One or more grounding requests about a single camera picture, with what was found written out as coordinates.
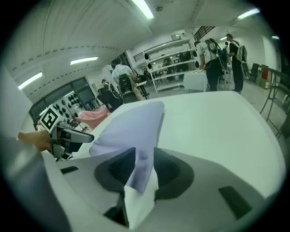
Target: pink fabric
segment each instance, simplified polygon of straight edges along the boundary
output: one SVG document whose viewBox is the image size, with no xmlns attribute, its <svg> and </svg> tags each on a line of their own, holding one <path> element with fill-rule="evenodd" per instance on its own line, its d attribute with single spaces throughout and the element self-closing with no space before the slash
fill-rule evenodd
<svg viewBox="0 0 290 232">
<path fill-rule="evenodd" d="M 107 113 L 110 113 L 107 108 L 99 111 L 83 111 L 79 117 L 75 118 L 75 120 L 86 123 L 92 130 L 94 130 L 97 125 L 108 117 Z"/>
</svg>

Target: ceiling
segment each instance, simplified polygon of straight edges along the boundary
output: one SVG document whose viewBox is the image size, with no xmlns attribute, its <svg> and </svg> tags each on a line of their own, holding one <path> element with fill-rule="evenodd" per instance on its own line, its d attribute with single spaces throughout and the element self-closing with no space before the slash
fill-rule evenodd
<svg viewBox="0 0 290 232">
<path fill-rule="evenodd" d="M 35 99 L 87 72 L 102 69 L 132 46 L 155 35 L 185 27 L 232 26 L 253 8 L 242 0 L 145 0 L 154 19 L 147 20 L 131 0 L 44 0 L 21 22 L 4 63 L 17 84 L 43 73 L 23 89 Z M 156 7 L 163 7 L 157 12 Z M 70 65 L 72 60 L 96 61 Z"/>
</svg>

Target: hand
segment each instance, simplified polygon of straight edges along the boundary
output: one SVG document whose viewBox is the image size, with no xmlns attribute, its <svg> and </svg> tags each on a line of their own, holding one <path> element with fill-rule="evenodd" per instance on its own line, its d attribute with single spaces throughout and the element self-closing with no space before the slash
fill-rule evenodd
<svg viewBox="0 0 290 232">
<path fill-rule="evenodd" d="M 34 132 L 20 132 L 18 139 L 23 142 L 33 144 L 39 151 L 48 150 L 51 152 L 51 143 L 49 139 L 49 133 L 46 130 L 34 131 Z"/>
</svg>

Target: shelf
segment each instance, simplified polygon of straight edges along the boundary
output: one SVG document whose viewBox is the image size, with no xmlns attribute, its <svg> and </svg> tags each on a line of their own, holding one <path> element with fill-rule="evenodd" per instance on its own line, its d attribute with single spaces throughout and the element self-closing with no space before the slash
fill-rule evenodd
<svg viewBox="0 0 290 232">
<path fill-rule="evenodd" d="M 166 70 L 169 67 L 173 67 L 173 66 L 176 66 L 176 65 L 184 64 L 184 63 L 191 63 L 191 62 L 194 62 L 194 60 L 188 60 L 188 61 L 174 63 L 174 64 L 171 64 L 171 65 L 168 65 L 168 66 L 164 66 L 164 67 L 158 68 L 156 70 L 152 70 L 151 73 L 155 73 L 155 72 L 158 72 L 158 71 L 161 71 L 161 70 Z"/>
<path fill-rule="evenodd" d="M 164 75 L 164 76 L 161 76 L 161 77 L 154 78 L 153 80 L 157 81 L 157 80 L 160 80 L 160 79 L 163 79 L 163 78 L 166 78 L 166 77 L 173 77 L 173 76 L 183 75 L 183 74 L 187 74 L 187 73 L 192 73 L 192 71 L 175 72 L 175 73 L 172 73 L 172 74 L 167 74 L 167 75 Z"/>
<path fill-rule="evenodd" d="M 174 88 L 174 87 L 179 87 L 183 85 L 183 79 L 180 80 L 175 80 L 175 81 L 170 81 L 168 83 L 160 84 L 156 90 L 163 90 L 163 89 L 169 89 L 169 88 Z"/>
<path fill-rule="evenodd" d="M 174 40 L 174 41 L 170 41 L 168 43 L 158 45 L 154 48 L 148 49 L 147 51 L 144 51 L 144 53 L 147 53 L 148 55 L 150 55 L 150 54 L 156 53 L 156 52 L 161 51 L 161 50 L 166 49 L 166 48 L 180 46 L 182 44 L 187 44 L 188 42 L 189 42 L 189 39 Z"/>
<path fill-rule="evenodd" d="M 168 53 L 168 54 L 166 54 L 164 56 L 160 56 L 160 57 L 154 58 L 152 60 L 148 60 L 148 62 L 152 63 L 152 62 L 155 62 L 157 60 L 162 60 L 162 59 L 165 59 L 165 58 L 170 57 L 170 56 L 174 56 L 174 55 L 179 54 L 179 53 L 185 53 L 185 52 L 191 52 L 191 51 L 193 51 L 193 49 L 180 50 L 180 51 L 176 51 L 176 52 L 173 52 L 173 53 Z"/>
</svg>

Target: smoke detector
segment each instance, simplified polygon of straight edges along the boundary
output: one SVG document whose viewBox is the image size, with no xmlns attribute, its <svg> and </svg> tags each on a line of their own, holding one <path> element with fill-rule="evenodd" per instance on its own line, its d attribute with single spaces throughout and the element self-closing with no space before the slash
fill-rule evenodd
<svg viewBox="0 0 290 232">
<path fill-rule="evenodd" d="M 163 6 L 157 6 L 156 7 L 156 11 L 162 11 L 163 10 Z"/>
</svg>

